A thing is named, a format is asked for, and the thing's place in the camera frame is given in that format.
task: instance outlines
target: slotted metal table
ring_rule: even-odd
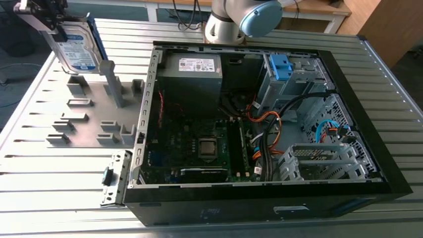
[[[97,21],[123,82],[146,79],[154,40],[203,42],[201,31],[179,32],[173,23]],[[369,42],[356,36],[276,30],[249,44],[334,53],[414,193],[336,219],[146,228],[127,208],[99,208],[103,170],[118,149],[51,148],[45,141],[70,98],[70,76],[51,54],[0,135],[0,234],[422,237],[423,113]],[[103,80],[99,75],[86,78]]]

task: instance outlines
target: open computer tower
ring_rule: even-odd
[[[337,217],[413,192],[330,51],[155,42],[123,156],[147,226]]]

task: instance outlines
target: power supply label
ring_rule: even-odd
[[[69,35],[69,41],[61,42],[59,47],[74,68],[81,70],[95,69],[97,65],[93,56],[86,49],[86,41],[82,35]]]
[[[215,72],[213,59],[190,59],[179,60],[179,71]]]

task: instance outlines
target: power cord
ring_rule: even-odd
[[[300,19],[300,5],[298,5],[298,1],[297,0],[294,0],[294,2],[296,2],[296,5],[297,5],[297,11],[296,11],[296,16],[294,16],[292,25],[289,27],[289,30],[292,30],[293,26],[296,25],[296,23],[298,22],[298,19]]]
[[[18,102],[14,102],[14,103],[11,103],[11,104],[6,104],[6,105],[0,106],[0,108],[10,107],[10,106],[13,106],[13,105],[18,104],[19,102],[21,102],[21,100],[19,100]]]
[[[190,23],[189,23],[189,24],[181,19],[179,12],[178,12],[178,9],[177,9],[175,0],[173,0],[173,2],[174,2],[175,15],[177,15],[177,18],[178,18],[178,21],[179,21],[178,29],[179,29],[181,31],[187,31],[189,29],[190,29],[190,30],[198,30],[198,29],[201,28],[199,24],[197,25],[195,28],[193,28],[191,25],[193,25],[193,23],[194,23],[194,18],[195,18],[195,15],[197,15],[197,6],[199,6],[199,15],[201,15],[201,18],[202,18],[202,21],[203,21],[203,16],[202,16],[202,9],[201,9],[199,0],[195,0],[195,1],[194,1],[194,9],[193,9],[191,19],[190,19]]]
[[[42,65],[37,64],[37,63],[13,63],[7,66],[0,67],[0,69],[9,68],[11,66],[19,66],[19,65],[34,65],[34,66],[39,66],[41,68],[43,67]]]

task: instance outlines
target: hard drive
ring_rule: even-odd
[[[94,18],[69,17],[63,20],[62,27],[69,37],[67,42],[57,42],[47,32],[43,35],[65,71],[70,74],[101,73],[99,65],[107,60],[107,55]]]

